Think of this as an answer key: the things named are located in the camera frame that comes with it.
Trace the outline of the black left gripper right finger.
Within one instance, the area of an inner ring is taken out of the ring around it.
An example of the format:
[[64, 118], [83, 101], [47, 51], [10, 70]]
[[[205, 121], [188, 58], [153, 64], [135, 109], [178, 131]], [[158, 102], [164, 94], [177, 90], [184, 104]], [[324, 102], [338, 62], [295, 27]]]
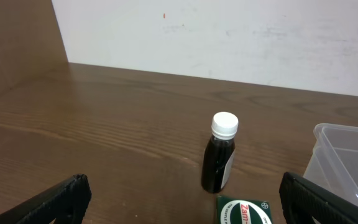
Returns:
[[279, 188], [287, 224], [358, 224], [358, 206], [292, 172]]

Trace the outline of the clear plastic container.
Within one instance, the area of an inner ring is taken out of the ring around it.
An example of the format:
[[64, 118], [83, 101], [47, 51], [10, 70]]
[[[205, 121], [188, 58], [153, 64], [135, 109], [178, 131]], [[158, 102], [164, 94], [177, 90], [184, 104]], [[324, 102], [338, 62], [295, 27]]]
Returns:
[[321, 123], [303, 177], [358, 206], [358, 127]]

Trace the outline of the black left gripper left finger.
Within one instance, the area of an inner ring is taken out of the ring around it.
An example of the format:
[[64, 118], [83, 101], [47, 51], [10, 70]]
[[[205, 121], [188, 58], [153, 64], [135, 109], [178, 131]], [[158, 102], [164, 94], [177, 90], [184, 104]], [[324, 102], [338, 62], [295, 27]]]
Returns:
[[75, 174], [0, 214], [0, 224], [81, 224], [90, 200], [88, 177]]

